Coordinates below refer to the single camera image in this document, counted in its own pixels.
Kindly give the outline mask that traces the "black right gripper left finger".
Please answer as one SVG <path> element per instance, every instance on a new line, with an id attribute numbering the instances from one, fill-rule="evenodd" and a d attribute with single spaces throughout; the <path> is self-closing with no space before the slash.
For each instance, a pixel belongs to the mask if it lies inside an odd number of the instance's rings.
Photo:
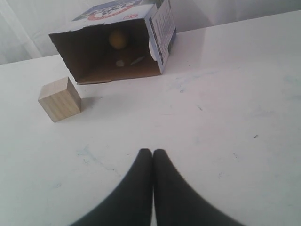
<path id="1" fill-rule="evenodd" d="M 118 186 L 73 226 L 150 226 L 152 152 L 141 149 Z"/>

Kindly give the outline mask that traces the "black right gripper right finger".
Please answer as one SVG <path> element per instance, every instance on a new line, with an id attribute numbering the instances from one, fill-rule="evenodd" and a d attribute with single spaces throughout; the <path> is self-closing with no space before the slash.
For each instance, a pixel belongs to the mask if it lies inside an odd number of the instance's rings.
<path id="1" fill-rule="evenodd" d="M 153 153 L 158 226 L 241 226 L 203 199 L 181 176 L 163 149 Z"/>

